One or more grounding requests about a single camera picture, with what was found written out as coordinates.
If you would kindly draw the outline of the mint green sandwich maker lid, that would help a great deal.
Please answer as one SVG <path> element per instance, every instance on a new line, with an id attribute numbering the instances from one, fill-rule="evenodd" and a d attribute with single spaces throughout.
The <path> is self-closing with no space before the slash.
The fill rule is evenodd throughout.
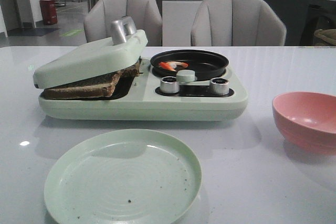
<path id="1" fill-rule="evenodd" d="M 35 70 L 35 87 L 47 89 L 134 65 L 148 43 L 129 16 L 114 20 L 108 38 L 92 41 Z"/>

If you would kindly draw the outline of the mint green round plate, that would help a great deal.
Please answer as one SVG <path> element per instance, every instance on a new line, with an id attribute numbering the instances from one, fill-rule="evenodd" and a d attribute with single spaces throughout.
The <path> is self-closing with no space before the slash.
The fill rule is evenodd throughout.
<path id="1" fill-rule="evenodd" d="M 44 201 L 58 223 L 174 223 L 201 183 L 200 162 L 179 139 L 118 130 L 64 153 L 46 178 Z"/>

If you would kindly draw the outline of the right silver knob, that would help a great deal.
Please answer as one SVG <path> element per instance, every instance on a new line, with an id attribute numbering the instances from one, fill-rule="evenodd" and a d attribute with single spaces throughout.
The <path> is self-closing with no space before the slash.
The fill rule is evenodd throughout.
<path id="1" fill-rule="evenodd" d="M 224 78 L 212 78 L 209 81 L 209 91 L 215 95 L 229 94 L 229 81 Z"/>

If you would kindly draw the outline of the silver knob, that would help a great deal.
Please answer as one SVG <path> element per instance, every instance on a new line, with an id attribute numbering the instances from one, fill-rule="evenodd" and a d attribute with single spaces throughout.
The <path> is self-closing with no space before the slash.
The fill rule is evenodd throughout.
<path id="1" fill-rule="evenodd" d="M 160 91 L 166 94 L 176 94 L 180 90 L 180 84 L 176 77 L 163 77 L 160 81 Z"/>
<path id="2" fill-rule="evenodd" d="M 212 78 L 209 81 L 209 91 L 215 95 L 229 94 L 229 81 L 224 78 Z"/>

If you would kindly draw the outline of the red trash bin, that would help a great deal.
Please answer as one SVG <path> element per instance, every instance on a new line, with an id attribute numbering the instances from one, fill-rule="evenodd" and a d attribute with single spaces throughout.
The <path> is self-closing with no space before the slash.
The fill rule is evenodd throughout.
<path id="1" fill-rule="evenodd" d="M 53 25 L 57 23 L 57 12 L 54 0 L 40 0 L 40 10 L 44 25 Z"/>

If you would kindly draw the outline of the orange shrimp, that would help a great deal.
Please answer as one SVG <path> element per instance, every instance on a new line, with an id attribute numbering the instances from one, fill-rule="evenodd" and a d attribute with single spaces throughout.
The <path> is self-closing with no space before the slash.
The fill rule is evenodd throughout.
<path id="1" fill-rule="evenodd" d="M 165 70 L 168 70 L 168 71 L 174 71 L 174 72 L 176 71 L 175 70 L 175 68 L 176 68 L 175 62 L 160 62 L 159 66 L 162 69 L 165 69 Z"/>
<path id="2" fill-rule="evenodd" d="M 187 68 L 188 67 L 188 64 L 185 63 L 185 62 L 180 62 L 180 61 L 170 61 L 169 62 L 169 65 L 172 67 L 172 68 L 177 68 L 178 66 L 180 67 L 183 67 L 183 68 Z"/>

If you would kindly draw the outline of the mint green breakfast maker base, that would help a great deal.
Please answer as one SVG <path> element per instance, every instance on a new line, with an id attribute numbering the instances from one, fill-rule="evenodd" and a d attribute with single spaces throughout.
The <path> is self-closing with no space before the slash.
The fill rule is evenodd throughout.
<path id="1" fill-rule="evenodd" d="M 128 94 L 115 100 L 46 100 L 42 110 L 51 117 L 71 120 L 222 121 L 235 119 L 245 110 L 248 94 L 230 67 L 226 97 L 163 96 L 156 93 L 160 78 L 148 59 L 140 63 L 140 75 L 132 79 Z"/>

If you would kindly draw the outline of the round black frying pan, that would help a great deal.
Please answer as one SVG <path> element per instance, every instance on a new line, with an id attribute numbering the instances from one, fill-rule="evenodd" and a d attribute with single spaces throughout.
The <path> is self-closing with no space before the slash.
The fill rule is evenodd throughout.
<path id="1" fill-rule="evenodd" d="M 205 81 L 222 76 L 229 64 L 229 60 L 225 56 L 215 52 L 196 49 L 170 50 L 161 52 L 151 58 L 153 73 L 160 77 L 176 76 L 178 71 L 184 69 L 181 66 L 177 66 L 175 71 L 170 71 L 159 66 L 160 62 L 169 61 L 187 63 L 187 70 L 195 71 L 197 81 Z"/>

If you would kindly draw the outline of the white refrigerator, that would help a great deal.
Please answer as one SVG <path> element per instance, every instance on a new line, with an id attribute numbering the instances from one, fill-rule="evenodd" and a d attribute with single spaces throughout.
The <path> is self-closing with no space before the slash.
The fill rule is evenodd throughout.
<path id="1" fill-rule="evenodd" d="M 203 0 L 162 0 L 163 46 L 190 46 L 191 27 Z"/>

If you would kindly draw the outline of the left silver knob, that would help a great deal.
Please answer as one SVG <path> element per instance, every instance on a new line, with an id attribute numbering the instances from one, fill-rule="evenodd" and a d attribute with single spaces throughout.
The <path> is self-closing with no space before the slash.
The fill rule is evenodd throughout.
<path id="1" fill-rule="evenodd" d="M 166 94 L 176 94 L 180 90 L 180 84 L 176 77 L 163 77 L 160 81 L 160 91 Z"/>

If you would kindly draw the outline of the pink bowl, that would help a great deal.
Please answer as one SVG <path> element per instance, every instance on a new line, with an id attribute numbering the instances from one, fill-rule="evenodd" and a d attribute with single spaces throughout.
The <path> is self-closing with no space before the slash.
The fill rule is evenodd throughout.
<path id="1" fill-rule="evenodd" d="M 272 101 L 274 121 L 284 138 L 305 151 L 335 155 L 335 96 L 287 92 Z"/>

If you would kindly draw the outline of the bread slice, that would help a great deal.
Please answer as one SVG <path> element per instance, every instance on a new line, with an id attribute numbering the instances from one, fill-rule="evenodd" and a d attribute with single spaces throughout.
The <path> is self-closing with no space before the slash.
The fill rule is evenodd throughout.
<path id="1" fill-rule="evenodd" d="M 140 74 L 140 62 L 141 60 L 139 59 L 135 64 L 132 66 L 129 66 L 125 69 L 121 69 L 119 71 L 120 77 L 121 78 L 128 78 L 128 77 L 137 77 Z"/>
<path id="2" fill-rule="evenodd" d="M 45 89 L 42 96 L 51 100 L 110 97 L 121 77 L 121 71 Z"/>

